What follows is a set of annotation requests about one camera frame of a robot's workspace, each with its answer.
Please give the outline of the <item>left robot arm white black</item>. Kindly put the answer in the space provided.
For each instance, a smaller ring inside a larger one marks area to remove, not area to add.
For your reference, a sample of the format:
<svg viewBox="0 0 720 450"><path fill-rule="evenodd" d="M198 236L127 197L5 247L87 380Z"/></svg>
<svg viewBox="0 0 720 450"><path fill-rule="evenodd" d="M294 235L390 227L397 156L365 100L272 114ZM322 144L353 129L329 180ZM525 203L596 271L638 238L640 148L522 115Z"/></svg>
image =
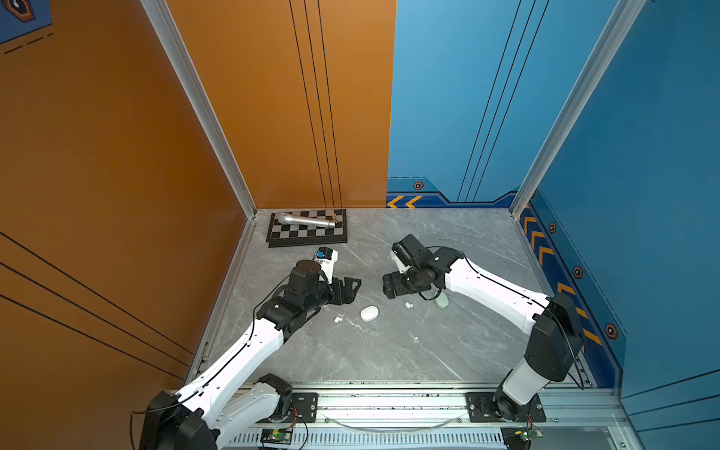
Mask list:
<svg viewBox="0 0 720 450"><path fill-rule="evenodd" d="M243 395L237 392L267 358L324 306L350 305L361 279L339 279L328 260L301 260L254 307L243 335L215 363L176 393L158 393L142 416L142 431L130 435L134 449L221 449L242 431L288 416L293 387L283 378L262 376Z"/></svg>

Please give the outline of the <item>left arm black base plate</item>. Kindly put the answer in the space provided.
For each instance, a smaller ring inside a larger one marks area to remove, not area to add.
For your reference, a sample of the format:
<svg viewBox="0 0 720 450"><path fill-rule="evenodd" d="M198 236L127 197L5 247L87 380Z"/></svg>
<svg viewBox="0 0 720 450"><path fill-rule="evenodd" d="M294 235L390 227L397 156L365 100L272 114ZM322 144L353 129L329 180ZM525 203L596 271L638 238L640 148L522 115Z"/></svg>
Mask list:
<svg viewBox="0 0 720 450"><path fill-rule="evenodd" d="M314 423L317 414L318 394L309 392L292 392L292 394L271 394L270 400L264 401L274 406L272 415L259 420L253 427L266 424L292 424L296 420L307 424Z"/></svg>

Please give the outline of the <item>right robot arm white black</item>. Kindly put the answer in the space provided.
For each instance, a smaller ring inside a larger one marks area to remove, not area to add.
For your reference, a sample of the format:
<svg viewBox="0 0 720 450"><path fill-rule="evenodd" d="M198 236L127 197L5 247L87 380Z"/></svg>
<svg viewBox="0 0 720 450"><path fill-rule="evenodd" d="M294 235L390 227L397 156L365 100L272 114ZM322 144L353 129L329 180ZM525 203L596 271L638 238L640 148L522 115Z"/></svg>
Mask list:
<svg viewBox="0 0 720 450"><path fill-rule="evenodd" d="M418 294L438 300L447 291L462 294L504 316L529 337L519 363L496 389L490 412L502 421L526 419L537 394L562 382L585 346L574 300L530 291L472 262L453 247L425 247L409 234L391 247L397 271L382 277L389 299Z"/></svg>

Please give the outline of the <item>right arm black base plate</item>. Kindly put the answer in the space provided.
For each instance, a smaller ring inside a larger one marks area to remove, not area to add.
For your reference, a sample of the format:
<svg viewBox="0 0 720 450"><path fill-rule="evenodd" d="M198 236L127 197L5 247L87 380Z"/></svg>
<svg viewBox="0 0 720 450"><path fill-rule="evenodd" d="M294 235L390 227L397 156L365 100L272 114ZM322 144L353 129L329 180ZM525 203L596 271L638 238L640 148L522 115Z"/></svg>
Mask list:
<svg viewBox="0 0 720 450"><path fill-rule="evenodd" d="M526 405L519 405L504 394L497 396L491 392L466 393L465 401L472 423L547 421L544 406L538 395L534 395Z"/></svg>

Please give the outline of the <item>white earbud charging case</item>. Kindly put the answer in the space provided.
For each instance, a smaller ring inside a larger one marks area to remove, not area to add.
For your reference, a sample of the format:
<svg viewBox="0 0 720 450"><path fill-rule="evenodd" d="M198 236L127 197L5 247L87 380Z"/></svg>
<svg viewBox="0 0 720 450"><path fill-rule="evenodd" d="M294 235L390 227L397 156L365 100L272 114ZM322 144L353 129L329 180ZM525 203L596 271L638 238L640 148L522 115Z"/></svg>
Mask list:
<svg viewBox="0 0 720 450"><path fill-rule="evenodd" d="M374 320L376 320L379 317L380 311L378 307L375 306L368 306L364 307L360 311L360 318L365 323L370 323Z"/></svg>

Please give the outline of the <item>mint green earbud charging case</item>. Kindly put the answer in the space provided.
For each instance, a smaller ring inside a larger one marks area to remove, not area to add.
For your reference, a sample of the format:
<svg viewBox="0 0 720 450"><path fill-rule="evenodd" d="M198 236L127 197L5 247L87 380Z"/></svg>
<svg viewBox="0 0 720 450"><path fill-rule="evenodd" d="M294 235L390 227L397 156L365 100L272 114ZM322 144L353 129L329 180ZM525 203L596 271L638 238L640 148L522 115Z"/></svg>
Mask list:
<svg viewBox="0 0 720 450"><path fill-rule="evenodd" d="M438 309L447 309L449 306L449 298L445 292L441 292L434 299L434 302Z"/></svg>

